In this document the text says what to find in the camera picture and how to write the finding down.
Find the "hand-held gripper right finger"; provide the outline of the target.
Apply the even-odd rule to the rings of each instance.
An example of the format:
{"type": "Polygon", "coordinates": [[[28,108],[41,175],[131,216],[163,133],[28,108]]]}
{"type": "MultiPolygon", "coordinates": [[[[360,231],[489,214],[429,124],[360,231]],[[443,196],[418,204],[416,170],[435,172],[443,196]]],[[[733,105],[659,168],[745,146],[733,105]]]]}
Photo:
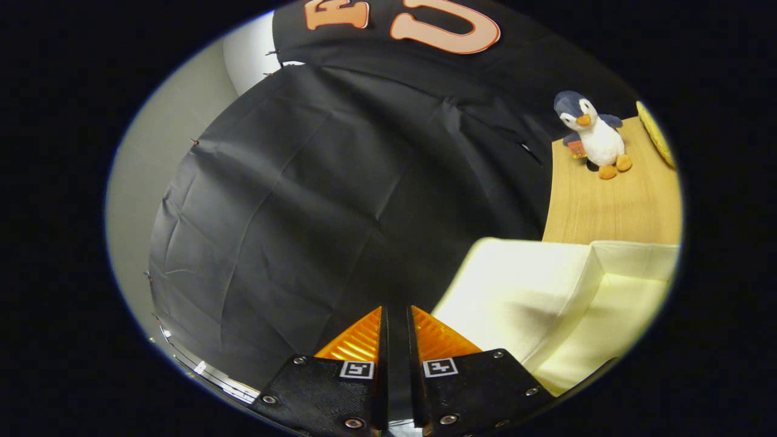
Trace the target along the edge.
{"type": "Polygon", "coordinates": [[[407,310],[413,421],[424,436],[497,436],[556,403],[504,348],[484,350],[415,305],[407,310]]]}

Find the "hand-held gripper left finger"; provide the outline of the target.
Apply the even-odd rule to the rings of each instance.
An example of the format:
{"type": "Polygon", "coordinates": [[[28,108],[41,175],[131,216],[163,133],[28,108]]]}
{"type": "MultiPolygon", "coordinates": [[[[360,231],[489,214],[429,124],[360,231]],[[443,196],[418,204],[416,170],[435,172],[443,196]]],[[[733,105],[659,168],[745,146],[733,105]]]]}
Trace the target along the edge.
{"type": "Polygon", "coordinates": [[[300,436],[380,436],[388,428],[387,312],[377,307],[316,354],[289,357],[250,406],[300,436]]]}

